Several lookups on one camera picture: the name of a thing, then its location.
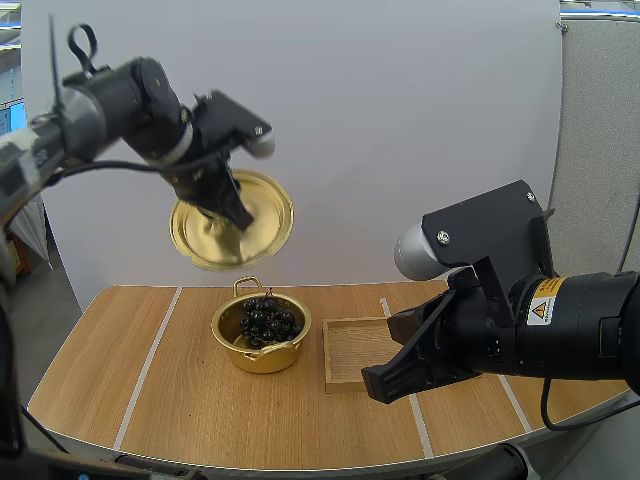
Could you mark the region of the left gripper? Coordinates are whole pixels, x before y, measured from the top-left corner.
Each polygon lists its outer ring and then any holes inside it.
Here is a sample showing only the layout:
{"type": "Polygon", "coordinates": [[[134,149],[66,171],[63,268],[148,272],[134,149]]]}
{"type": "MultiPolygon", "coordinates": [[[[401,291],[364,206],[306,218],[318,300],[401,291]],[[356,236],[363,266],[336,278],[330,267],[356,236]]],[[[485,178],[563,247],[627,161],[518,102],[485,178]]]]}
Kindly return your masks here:
{"type": "Polygon", "coordinates": [[[178,198],[207,216],[224,216],[244,232],[254,217],[245,208],[240,185],[228,166],[228,151],[211,153],[169,169],[169,183],[178,198]]]}

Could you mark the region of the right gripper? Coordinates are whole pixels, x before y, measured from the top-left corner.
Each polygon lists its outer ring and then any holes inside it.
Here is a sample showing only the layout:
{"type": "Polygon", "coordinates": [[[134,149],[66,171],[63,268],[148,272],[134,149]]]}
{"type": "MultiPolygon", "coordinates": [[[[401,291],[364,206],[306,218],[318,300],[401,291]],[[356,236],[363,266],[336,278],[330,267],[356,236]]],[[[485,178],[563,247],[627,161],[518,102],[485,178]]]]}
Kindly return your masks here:
{"type": "Polygon", "coordinates": [[[436,383],[516,371],[516,329],[497,324],[474,271],[452,273],[447,283],[447,292],[387,319],[391,338],[404,346],[387,363],[362,369],[371,399],[393,403],[436,383]]]}

